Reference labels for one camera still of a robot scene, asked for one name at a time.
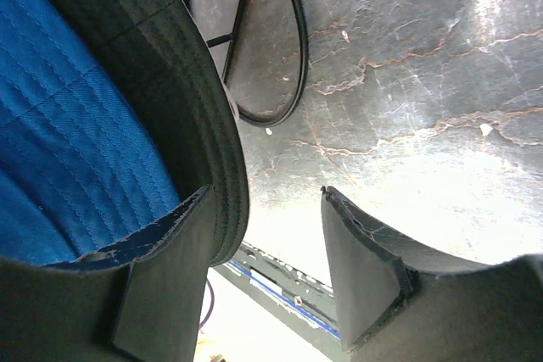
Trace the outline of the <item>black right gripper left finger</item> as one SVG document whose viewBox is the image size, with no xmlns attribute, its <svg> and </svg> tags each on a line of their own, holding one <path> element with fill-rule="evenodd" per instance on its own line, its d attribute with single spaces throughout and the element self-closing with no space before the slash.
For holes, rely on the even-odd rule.
<svg viewBox="0 0 543 362">
<path fill-rule="evenodd" d="M 175 210 L 76 262 L 1 262 L 4 361 L 189 361 L 215 226 L 201 187 Z"/>
</svg>

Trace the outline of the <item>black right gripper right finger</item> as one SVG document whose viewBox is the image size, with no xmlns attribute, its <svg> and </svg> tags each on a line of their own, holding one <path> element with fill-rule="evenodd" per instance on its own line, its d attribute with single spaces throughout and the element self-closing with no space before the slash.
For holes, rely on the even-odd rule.
<svg viewBox="0 0 543 362">
<path fill-rule="evenodd" d="M 484 265 L 431 248 L 322 189 L 342 347 L 353 361 L 539 361 L 542 258 Z"/>
</svg>

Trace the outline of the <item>black hat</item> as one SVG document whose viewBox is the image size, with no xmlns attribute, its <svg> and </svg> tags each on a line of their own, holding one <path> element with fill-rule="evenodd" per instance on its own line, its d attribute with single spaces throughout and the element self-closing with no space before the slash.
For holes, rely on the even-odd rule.
<svg viewBox="0 0 543 362">
<path fill-rule="evenodd" d="M 210 262 L 244 239 L 249 188 L 238 128 L 202 36 L 182 0 L 49 0 L 118 86 L 181 194 L 212 185 Z"/>
</svg>

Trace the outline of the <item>navy blue hat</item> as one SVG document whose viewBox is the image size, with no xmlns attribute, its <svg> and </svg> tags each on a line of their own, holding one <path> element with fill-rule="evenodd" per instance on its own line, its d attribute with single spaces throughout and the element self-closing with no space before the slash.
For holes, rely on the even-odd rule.
<svg viewBox="0 0 543 362">
<path fill-rule="evenodd" d="M 1 254 L 69 262 L 180 203 L 136 115 L 48 0 L 1 0 Z"/>
</svg>

